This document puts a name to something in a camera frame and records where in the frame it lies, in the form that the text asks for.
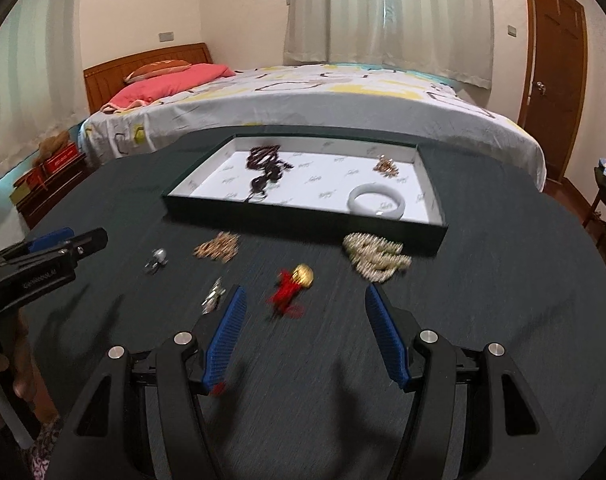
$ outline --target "red box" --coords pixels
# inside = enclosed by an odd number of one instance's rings
[[[41,186],[44,180],[45,174],[43,173],[43,169],[41,166],[37,166],[36,168],[29,170],[16,182],[14,182],[14,187],[19,187],[20,184],[25,182],[30,189],[35,189],[35,187]]]
[[[52,175],[60,170],[65,164],[71,162],[78,156],[78,148],[71,142],[56,155],[51,156],[43,162],[45,171],[48,175]]]

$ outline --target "stuffed toy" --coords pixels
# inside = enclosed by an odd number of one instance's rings
[[[58,135],[48,137],[38,145],[38,157],[32,162],[36,168],[69,144],[69,132],[65,130]]]

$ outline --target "silver charm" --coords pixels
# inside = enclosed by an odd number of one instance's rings
[[[215,310],[218,307],[218,300],[220,300],[223,294],[225,294],[225,289],[223,288],[221,279],[218,278],[202,303],[203,314],[209,314],[212,310]]]
[[[151,259],[145,264],[145,272],[154,274],[159,267],[167,265],[167,251],[165,249],[157,249],[152,254]]]

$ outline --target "wooden cabinet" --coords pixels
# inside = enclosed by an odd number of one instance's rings
[[[85,180],[90,173],[85,155],[80,153],[55,174],[45,179],[42,184],[32,189],[16,205],[18,212],[25,218],[27,226],[33,229],[67,193]]]

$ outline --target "wooden headboard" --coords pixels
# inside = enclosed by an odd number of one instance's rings
[[[100,110],[100,107],[125,88],[123,79],[134,70],[166,59],[181,59],[193,64],[212,62],[208,46],[205,43],[193,43],[132,54],[88,68],[83,71],[83,75],[90,113]]]

